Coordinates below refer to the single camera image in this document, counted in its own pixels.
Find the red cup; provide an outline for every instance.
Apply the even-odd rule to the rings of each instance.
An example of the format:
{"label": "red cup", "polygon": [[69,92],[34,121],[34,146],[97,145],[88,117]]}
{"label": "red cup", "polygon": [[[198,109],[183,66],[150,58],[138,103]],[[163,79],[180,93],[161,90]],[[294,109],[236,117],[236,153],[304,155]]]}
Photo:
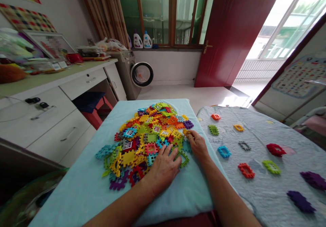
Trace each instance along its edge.
{"label": "red cup", "polygon": [[70,61],[71,63],[83,63],[84,60],[79,53],[68,53],[66,55],[66,59]]}

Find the white bottle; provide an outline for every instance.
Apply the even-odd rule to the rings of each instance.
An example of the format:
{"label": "white bottle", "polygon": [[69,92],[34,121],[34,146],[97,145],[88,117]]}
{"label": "white bottle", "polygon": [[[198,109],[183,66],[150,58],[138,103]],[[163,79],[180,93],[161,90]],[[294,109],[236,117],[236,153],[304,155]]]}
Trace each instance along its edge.
{"label": "white bottle", "polygon": [[152,49],[153,43],[152,40],[150,39],[149,35],[147,34],[147,31],[145,31],[144,34],[144,48],[145,49]]}
{"label": "white bottle", "polygon": [[135,33],[133,34],[133,46],[138,49],[143,48],[143,42],[140,36],[137,34],[137,31],[135,30]]}

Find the door handle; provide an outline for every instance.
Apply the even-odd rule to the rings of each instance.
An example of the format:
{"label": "door handle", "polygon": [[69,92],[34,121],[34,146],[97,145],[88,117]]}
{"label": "door handle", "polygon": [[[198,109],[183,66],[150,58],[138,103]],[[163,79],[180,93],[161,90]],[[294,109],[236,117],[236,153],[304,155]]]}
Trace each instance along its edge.
{"label": "door handle", "polygon": [[39,119],[41,116],[47,114],[51,109],[54,109],[54,108],[56,108],[56,106],[51,106],[51,107],[50,107],[49,109],[47,109],[45,112],[43,112],[43,113],[37,115],[36,117],[31,118],[31,120],[37,120],[37,119]]}
{"label": "door handle", "polygon": [[204,47],[204,54],[207,51],[207,47],[213,47],[212,45],[208,45],[208,40],[206,40],[206,44],[205,44],[205,47]]}
{"label": "door handle", "polygon": [[67,137],[64,138],[64,139],[61,139],[60,141],[65,141],[65,140],[67,140],[67,139],[69,138],[69,136],[72,134],[72,132],[74,132],[74,130],[75,130],[76,128],[77,128],[77,127],[73,127],[72,130],[71,130],[71,132],[67,135]]}
{"label": "door handle", "polygon": [[90,83],[90,82],[92,82],[94,79],[96,79],[96,78],[94,77],[94,78],[92,78],[91,80],[86,81],[86,83]]}

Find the picture frame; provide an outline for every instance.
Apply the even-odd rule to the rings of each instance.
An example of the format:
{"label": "picture frame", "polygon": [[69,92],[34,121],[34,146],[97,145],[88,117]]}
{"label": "picture frame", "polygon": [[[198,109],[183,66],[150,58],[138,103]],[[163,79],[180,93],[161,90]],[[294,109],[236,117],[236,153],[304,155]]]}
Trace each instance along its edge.
{"label": "picture frame", "polygon": [[60,33],[21,30],[49,58],[60,59],[67,53],[77,53],[76,49]]}

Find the pile of toy blocks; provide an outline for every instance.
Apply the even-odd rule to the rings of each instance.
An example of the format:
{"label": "pile of toy blocks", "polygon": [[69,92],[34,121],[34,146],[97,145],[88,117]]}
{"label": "pile of toy blocks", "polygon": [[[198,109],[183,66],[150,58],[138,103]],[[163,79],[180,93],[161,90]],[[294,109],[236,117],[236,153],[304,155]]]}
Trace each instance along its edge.
{"label": "pile of toy blocks", "polygon": [[170,104],[161,102],[138,109],[115,134],[115,143],[105,145],[95,155],[104,160],[102,177],[109,176],[113,190],[123,189],[128,180],[133,187],[149,172],[160,149],[170,144],[178,148],[177,157],[183,157],[183,168],[189,162],[185,152],[191,153],[186,129],[193,126],[187,116],[177,114]]}

